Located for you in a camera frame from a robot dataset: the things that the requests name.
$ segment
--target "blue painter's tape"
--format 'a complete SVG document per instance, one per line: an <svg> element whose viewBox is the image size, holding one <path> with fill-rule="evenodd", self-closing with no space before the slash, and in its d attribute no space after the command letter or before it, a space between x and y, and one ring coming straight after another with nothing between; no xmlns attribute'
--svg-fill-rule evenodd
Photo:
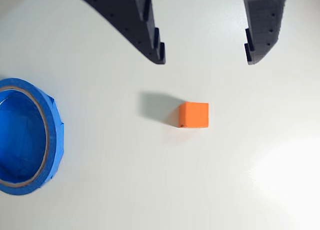
<svg viewBox="0 0 320 230"><path fill-rule="evenodd" d="M50 180L64 154L55 100L21 79L0 81L0 190L33 192Z"/></svg>

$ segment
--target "white table surface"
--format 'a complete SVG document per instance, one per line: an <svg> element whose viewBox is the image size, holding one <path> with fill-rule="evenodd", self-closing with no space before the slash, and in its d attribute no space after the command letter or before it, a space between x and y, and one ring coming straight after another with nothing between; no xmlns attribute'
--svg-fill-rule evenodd
<svg viewBox="0 0 320 230"><path fill-rule="evenodd" d="M164 66L82 0L0 0L0 77L65 123L58 173L0 192L0 229L320 229L319 0L287 0L254 66L243 0L152 2ZM209 128L167 124L181 101L209 102Z"/></svg>

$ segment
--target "orange cube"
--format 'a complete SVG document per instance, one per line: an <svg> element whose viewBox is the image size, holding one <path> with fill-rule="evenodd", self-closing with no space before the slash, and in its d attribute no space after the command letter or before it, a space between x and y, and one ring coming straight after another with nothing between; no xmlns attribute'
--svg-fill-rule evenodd
<svg viewBox="0 0 320 230"><path fill-rule="evenodd" d="M179 126L199 128L209 126L209 103L184 102L179 106Z"/></svg>

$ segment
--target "tape roll inner core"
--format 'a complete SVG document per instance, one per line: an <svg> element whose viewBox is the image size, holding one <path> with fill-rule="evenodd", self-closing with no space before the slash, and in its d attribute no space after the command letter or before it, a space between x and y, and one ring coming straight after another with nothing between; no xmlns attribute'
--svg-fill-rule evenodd
<svg viewBox="0 0 320 230"><path fill-rule="evenodd" d="M44 112L25 89L1 87L0 124L0 183L25 186L41 173L48 157Z"/></svg>

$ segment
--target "3d-printed part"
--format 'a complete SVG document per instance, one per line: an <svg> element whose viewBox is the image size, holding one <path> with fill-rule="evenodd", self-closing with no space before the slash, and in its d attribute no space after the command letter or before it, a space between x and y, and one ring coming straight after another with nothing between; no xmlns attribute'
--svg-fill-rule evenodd
<svg viewBox="0 0 320 230"><path fill-rule="evenodd" d="M244 0L249 29L244 45L249 65L258 63L278 41L286 0Z"/></svg>
<svg viewBox="0 0 320 230"><path fill-rule="evenodd" d="M151 0L85 0L142 54L156 64L166 62L165 44L155 28Z"/></svg>

